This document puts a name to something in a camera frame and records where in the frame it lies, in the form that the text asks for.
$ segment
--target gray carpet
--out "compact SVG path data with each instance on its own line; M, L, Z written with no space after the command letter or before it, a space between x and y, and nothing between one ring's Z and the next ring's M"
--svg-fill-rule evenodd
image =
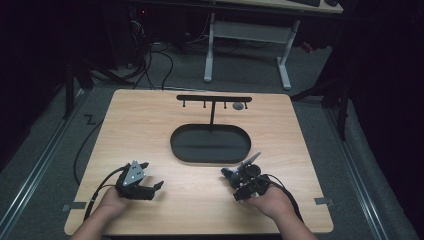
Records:
M160 49L165 49L164 45L155 46L155 50ZM231 46L217 50L225 52L228 49L231 49ZM331 49L317 50L310 54L299 48L292 49L287 61L287 69L293 85L289 92L282 89L273 58L247 56L245 52L243 49L237 49L231 53L217 53L214 79L211 83L205 84L202 80L205 49L187 48L181 51L170 47L163 51L173 60L173 69L165 86L167 90L188 88L293 95L313 86ZM170 67L171 61L168 57L158 53L152 54L149 77L156 89L160 89L162 80ZM128 71L130 70L121 69L118 73L126 74ZM124 87L108 81L96 81L94 89L83 94L86 97L85 100L80 103L74 118L56 146L47 170L8 234L9 239L69 238L63 231L68 216L68 212L63 207L73 201L78 189L73 177L73 164L76 160L77 176L81 179L95 144L98 129L88 139L76 159L78 151L95 127L91 123L99 123L104 118L112 94L119 88ZM151 86L144 77L138 84L138 88L150 89ZM319 97L310 97L294 102L324 196L334 201L334 205L329 206L334 230L328 234L319 234L318 237L319 239L375 239L349 177L338 136L334 134L327 112L321 108L318 100ZM55 130L60 126L64 104L65 91L62 89L34 123L31 134L11 163L1 172L0 216L7 213ZM346 145L376 205L388 239L418 239L367 146L352 105L349 108L346 137Z

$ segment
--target human hand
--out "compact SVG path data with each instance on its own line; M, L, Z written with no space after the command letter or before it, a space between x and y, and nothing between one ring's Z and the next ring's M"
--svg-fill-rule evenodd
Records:
M297 217L289 197L275 185L271 184L264 195L244 201L274 220L282 239L317 239L309 228Z
M131 200L120 197L114 187L110 187L103 195L96 211L101 211L111 221L124 212Z
M273 184L268 187L264 195L248 198L244 201L274 220L281 216L295 214L289 197Z

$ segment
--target wooden tabletop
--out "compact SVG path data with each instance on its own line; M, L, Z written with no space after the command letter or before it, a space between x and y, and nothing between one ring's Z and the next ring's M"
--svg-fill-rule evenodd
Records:
M305 224L315 233L330 232L333 223L325 205L308 149L290 98L283 94L118 90L81 181L75 202L88 202L101 181L117 168L137 160L149 162L140 185L165 181L152 201L133 200L107 229L108 235L262 234L278 233L275 224L256 209L240 204L222 176L222 167L188 164L170 146L173 131L188 123L209 123L211 104L182 102L178 94L248 96L248 109L216 104L215 123L236 125L250 136L262 154L255 164L278 177L293 194ZM115 184L119 174L108 183ZM102 198L100 191L94 209ZM81 225L85 209L71 210L65 225L69 235Z
M217 2L223 3L235 3L235 4L248 4L264 7L275 7L275 8L286 8L292 10L310 11L317 13L336 13L340 14L343 12L343 8L340 4L332 7L321 0L319 7L313 7L305 4L291 2L288 0L216 0Z

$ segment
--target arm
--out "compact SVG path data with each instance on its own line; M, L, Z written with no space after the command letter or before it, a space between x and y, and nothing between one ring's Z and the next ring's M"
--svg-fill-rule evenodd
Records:
M274 220L284 240L317 239L297 217L289 198L279 188L270 185L264 195L244 201Z
M101 239L107 225L126 209L130 200L119 197L114 187L109 188L99 206L78 228L71 240Z

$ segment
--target white desk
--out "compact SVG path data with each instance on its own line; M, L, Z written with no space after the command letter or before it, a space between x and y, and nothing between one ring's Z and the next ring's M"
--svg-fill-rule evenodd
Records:
M311 11L320 13L336 13L343 12L340 4L336 7L331 7L321 0L319 7L312 7L304 4L294 3L286 0L216 0L213 1L222 3L237 3L248 4L256 6L265 6L273 8L285 8L296 11ZM249 41L271 42L284 44L284 49L281 55L277 57L277 66L280 71L281 81L285 90L291 89L290 79L287 74L286 61L290 53L294 38L299 27L300 21L294 21L290 27L273 27L255 24L244 24L227 21L215 21L215 14L211 14L210 28L209 28L209 46L206 56L205 75L204 81L211 82L213 75L213 44L214 38L233 38Z

